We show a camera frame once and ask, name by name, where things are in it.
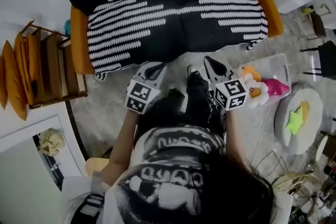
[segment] plastic bin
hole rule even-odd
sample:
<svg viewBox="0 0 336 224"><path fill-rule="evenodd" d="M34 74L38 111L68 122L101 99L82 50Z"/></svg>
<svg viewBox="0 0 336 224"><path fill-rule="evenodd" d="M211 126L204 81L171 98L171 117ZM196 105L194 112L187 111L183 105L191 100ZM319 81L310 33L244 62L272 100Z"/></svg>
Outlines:
<svg viewBox="0 0 336 224"><path fill-rule="evenodd" d="M290 90L285 92L283 95L271 96L264 105L270 105L278 102L292 92L285 54L272 55L239 66L237 74L240 77L243 77L243 67L245 66L253 66L255 70L261 74L261 79L274 78L290 88Z"/></svg>

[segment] pink plush toy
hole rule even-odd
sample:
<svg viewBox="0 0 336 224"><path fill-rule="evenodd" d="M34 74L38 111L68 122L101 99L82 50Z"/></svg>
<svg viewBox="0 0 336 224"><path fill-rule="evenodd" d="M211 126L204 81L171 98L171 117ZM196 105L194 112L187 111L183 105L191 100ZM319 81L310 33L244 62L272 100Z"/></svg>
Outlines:
<svg viewBox="0 0 336 224"><path fill-rule="evenodd" d="M261 80L268 87L269 96L282 95L284 92L288 92L290 88L284 85L277 79L264 79Z"/></svg>

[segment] hair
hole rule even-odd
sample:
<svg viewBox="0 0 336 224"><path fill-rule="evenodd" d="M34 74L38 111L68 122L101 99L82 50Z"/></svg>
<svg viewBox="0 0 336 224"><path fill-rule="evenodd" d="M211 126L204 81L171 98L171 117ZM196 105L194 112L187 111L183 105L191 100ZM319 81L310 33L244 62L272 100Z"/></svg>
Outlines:
<svg viewBox="0 0 336 224"><path fill-rule="evenodd" d="M230 156L210 153L204 158L202 223L271 223L274 192L268 181Z"/></svg>

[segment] graphic t-shirt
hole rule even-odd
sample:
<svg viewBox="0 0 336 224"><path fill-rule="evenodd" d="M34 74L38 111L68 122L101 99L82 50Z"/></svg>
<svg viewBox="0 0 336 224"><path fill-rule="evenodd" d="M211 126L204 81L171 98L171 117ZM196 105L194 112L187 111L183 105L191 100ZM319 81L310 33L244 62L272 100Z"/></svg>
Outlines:
<svg viewBox="0 0 336 224"><path fill-rule="evenodd" d="M106 188L97 223L158 223L184 219L195 222L201 210L204 154L224 154L219 136L197 127L152 129L142 135L129 169ZM63 223L71 219L90 193L91 180L70 177L62 189Z"/></svg>

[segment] shoe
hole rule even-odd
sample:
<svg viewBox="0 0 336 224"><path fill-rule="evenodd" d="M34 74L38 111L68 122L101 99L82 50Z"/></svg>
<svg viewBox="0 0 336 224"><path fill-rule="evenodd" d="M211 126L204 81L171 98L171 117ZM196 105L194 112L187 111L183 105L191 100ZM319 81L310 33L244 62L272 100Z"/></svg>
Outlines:
<svg viewBox="0 0 336 224"><path fill-rule="evenodd" d="M178 91L179 89L178 89L178 87L177 87L177 85L176 84L174 84L174 83L170 83L169 85L168 85L168 95L172 92L172 91Z"/></svg>
<svg viewBox="0 0 336 224"><path fill-rule="evenodd" d="M187 67L187 72L188 72L188 77L190 77L191 74L199 74L200 75L200 72L197 69L197 67L192 66L192 65L190 65L190 66Z"/></svg>

